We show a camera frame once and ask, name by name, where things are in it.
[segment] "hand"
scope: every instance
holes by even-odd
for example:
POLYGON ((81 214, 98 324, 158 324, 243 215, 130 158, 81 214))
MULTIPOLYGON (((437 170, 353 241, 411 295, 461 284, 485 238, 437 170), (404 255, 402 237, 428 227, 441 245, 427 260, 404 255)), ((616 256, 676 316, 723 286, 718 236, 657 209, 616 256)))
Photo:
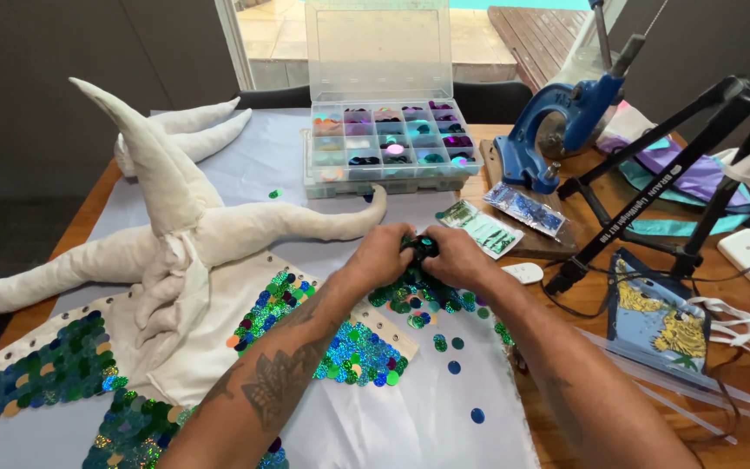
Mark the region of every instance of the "hand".
POLYGON ((407 223, 379 225, 369 230, 341 274, 359 284, 366 292, 394 282, 412 261, 412 250, 401 249, 402 236, 415 236, 407 223))
POLYGON ((477 293, 499 268, 464 229, 430 226, 423 235, 438 243, 438 256, 422 261, 422 269, 445 284, 477 293))

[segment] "gray wall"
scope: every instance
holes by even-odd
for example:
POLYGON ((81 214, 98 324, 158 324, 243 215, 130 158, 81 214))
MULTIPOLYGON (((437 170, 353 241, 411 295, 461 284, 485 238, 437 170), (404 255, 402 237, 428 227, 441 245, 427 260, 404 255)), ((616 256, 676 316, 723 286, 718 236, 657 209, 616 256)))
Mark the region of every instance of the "gray wall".
POLYGON ((117 130, 71 76, 144 115, 237 91, 212 0, 0 0, 0 198, 86 195, 109 163, 117 130))
MULTIPOLYGON (((644 33, 663 0, 629 0, 609 34, 621 50, 632 33, 644 33)), ((727 75, 750 76, 749 0, 671 0, 630 68, 627 101, 652 122, 662 122, 727 75)), ((685 122, 688 141, 704 127, 709 113, 685 122)), ((745 129, 721 148, 742 142, 745 129)))

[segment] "purple fabric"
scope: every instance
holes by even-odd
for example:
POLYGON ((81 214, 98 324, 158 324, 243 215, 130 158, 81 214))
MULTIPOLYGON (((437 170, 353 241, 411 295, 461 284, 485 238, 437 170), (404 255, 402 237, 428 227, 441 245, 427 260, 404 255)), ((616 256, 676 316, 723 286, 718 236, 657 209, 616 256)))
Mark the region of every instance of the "purple fabric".
MULTIPOLYGON (((636 159, 642 166, 658 174, 682 151, 682 147, 676 142, 668 139, 669 147, 664 149, 645 149, 636 155, 636 159)), ((622 137, 614 136, 603 140, 599 149, 609 153, 618 147, 626 147, 630 142, 622 137)), ((716 161, 708 155, 702 155, 696 163, 687 169, 677 179, 675 186, 687 194, 701 198, 705 202, 711 199, 717 190, 719 182, 723 180, 723 170, 716 161)), ((731 197, 728 207, 750 205, 750 201, 738 191, 731 197)))

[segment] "forearm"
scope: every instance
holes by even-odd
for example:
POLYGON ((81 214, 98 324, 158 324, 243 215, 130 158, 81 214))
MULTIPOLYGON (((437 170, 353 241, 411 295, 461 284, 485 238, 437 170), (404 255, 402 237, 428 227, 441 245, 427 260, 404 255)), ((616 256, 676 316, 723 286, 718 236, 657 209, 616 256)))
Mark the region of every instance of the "forearm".
POLYGON ((589 340, 505 272, 478 291, 526 359, 568 442, 591 467, 694 467, 638 388, 589 340))
POLYGON ((253 469, 294 412, 332 338, 365 293, 343 271, 333 274, 225 372, 158 466, 253 469))

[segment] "clear plastic lid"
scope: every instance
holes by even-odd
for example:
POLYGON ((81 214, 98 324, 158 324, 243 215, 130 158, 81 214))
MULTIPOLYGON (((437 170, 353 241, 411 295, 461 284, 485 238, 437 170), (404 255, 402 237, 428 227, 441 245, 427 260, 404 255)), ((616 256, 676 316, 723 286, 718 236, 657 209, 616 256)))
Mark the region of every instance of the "clear plastic lid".
POLYGON ((453 96, 447 0, 307 0, 313 102, 453 96))

